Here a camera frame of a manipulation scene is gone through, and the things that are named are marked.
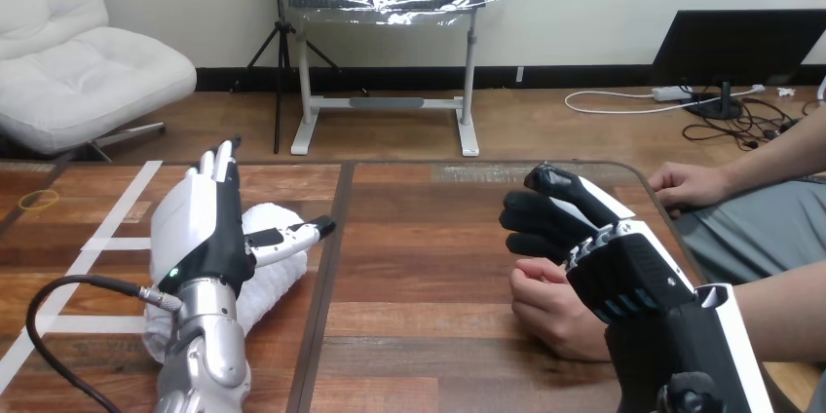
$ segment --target black baseboard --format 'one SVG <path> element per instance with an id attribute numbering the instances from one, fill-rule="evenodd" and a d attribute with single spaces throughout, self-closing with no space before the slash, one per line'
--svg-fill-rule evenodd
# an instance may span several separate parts
<path id="1" fill-rule="evenodd" d="M 198 68 L 198 92 L 274 92 L 276 67 Z M 516 82 L 516 67 L 476 67 L 476 89 L 577 89 L 640 87 L 649 84 L 650 65 L 545 65 L 525 67 Z M 820 85 L 826 64 L 803 65 L 790 86 Z M 461 90 L 464 67 L 311 67 L 313 92 L 357 92 L 366 90 L 435 91 Z M 283 90 L 298 93 L 298 71 L 282 71 Z"/>

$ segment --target power strip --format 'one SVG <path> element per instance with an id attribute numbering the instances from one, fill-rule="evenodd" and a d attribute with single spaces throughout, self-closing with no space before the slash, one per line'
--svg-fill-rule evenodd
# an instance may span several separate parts
<path id="1" fill-rule="evenodd" d="M 685 87 L 684 89 L 681 89 L 680 87 L 658 87 L 651 90 L 651 95 L 658 103 L 677 101 L 680 99 L 691 99 L 691 94 L 694 93 L 694 90 L 692 90 L 691 87 Z"/>

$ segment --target monitor stand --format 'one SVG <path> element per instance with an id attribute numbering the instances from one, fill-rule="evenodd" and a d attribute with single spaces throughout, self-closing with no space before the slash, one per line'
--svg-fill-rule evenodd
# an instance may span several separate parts
<path id="1" fill-rule="evenodd" d="M 720 86 L 720 94 L 702 94 L 693 97 L 691 100 L 683 100 L 682 104 L 690 104 L 705 99 L 720 97 L 717 101 L 700 104 L 697 106 L 689 106 L 686 111 L 695 114 L 701 118 L 718 119 L 725 121 L 728 119 L 737 119 L 743 115 L 742 105 L 736 99 L 732 99 L 732 84 L 731 82 L 723 82 Z"/>

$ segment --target desk base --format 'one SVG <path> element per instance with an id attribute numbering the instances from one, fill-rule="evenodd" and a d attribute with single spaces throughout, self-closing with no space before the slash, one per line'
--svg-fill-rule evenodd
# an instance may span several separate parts
<path id="1" fill-rule="evenodd" d="M 462 155 L 465 157 L 478 157 L 479 144 L 476 141 L 476 129 L 473 126 L 473 118 L 469 122 L 462 124 L 462 102 L 461 96 L 453 99 L 423 99 L 423 98 L 325 98 L 323 96 L 312 96 L 310 98 L 310 122 L 301 120 L 295 140 L 292 142 L 290 153 L 293 155 L 307 155 L 310 150 L 310 141 L 313 139 L 313 132 L 316 130 L 316 122 L 319 120 L 319 112 L 322 108 L 345 108 L 345 109 L 450 109 L 456 112 L 456 123 L 459 129 L 459 141 L 462 144 Z"/>

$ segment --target metal robotic arm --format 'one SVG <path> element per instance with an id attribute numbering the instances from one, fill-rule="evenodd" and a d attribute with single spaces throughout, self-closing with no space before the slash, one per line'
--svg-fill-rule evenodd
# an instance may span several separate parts
<path id="1" fill-rule="evenodd" d="M 228 140 L 204 153 L 152 216 L 150 274 L 174 313 L 155 413 L 242 411 L 251 388 L 236 312 L 242 285 L 256 267 L 280 262 L 335 228 L 323 216 L 245 235 L 236 147 Z"/>
<path id="2" fill-rule="evenodd" d="M 608 324 L 619 413 L 771 412 L 732 287 L 694 288 L 634 213 L 587 179 L 543 164 L 511 192 L 500 221 L 514 253 L 567 266 Z"/>

